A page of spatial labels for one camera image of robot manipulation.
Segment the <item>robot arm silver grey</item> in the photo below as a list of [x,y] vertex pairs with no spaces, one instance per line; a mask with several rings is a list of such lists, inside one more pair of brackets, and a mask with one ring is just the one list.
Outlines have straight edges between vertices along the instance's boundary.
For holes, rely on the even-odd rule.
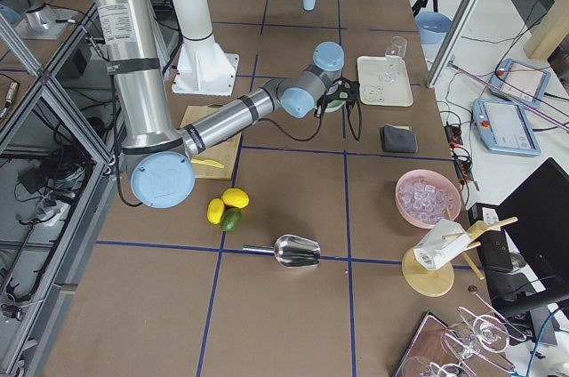
[[[322,100],[339,96],[344,51],[317,46],[312,62],[295,78],[266,82],[208,116],[172,125],[157,54],[149,0],[93,0],[108,51],[108,73],[124,112],[123,144],[132,193],[145,205],[169,208],[195,185],[191,158],[233,137],[277,109],[302,118]],[[172,0],[182,34],[180,82],[195,92],[230,91],[236,67],[214,39],[207,0]]]

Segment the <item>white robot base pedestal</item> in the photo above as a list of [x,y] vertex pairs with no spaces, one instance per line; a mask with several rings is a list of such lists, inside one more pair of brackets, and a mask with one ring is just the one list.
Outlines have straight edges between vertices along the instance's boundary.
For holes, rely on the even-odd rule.
[[172,91],[178,94],[229,96],[239,56],[217,43],[207,0],[172,0],[182,34]]

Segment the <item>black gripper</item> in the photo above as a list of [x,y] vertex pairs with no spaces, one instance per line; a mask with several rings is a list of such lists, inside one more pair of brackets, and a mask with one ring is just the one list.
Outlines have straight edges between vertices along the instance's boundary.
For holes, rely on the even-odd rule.
[[321,117],[333,102],[345,103],[348,112],[358,104],[358,82],[345,77],[333,81],[331,91],[317,100],[315,117]]

